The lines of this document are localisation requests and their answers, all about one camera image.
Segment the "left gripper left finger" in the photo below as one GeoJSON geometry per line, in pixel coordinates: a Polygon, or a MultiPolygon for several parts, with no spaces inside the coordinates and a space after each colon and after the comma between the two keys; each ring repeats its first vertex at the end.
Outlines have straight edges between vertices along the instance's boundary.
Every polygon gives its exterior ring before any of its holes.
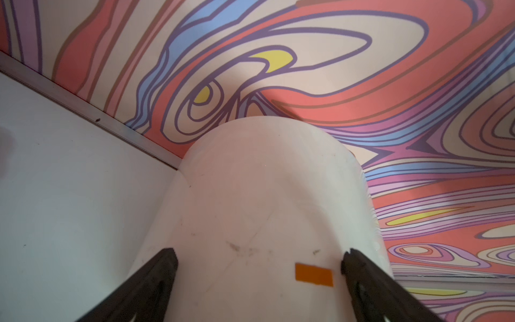
{"type": "Polygon", "coordinates": [[[163,321],[177,270],[175,251],[162,249],[79,321],[163,321]]]}

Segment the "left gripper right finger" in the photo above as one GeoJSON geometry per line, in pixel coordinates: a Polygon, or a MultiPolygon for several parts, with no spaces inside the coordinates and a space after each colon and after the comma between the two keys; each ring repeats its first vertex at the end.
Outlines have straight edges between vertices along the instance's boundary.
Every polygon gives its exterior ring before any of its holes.
{"type": "Polygon", "coordinates": [[[341,274],[357,321],[442,320],[359,250],[344,254],[341,274]]]}

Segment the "cream round drawer cabinet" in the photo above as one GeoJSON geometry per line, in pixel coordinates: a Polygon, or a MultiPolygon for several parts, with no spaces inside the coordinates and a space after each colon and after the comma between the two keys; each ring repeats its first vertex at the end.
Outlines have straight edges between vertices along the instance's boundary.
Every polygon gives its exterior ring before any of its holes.
{"type": "Polygon", "coordinates": [[[167,321],[353,321],[344,253],[392,271],[369,157],[293,119],[225,123],[186,153],[132,270],[174,249],[167,321]]]}

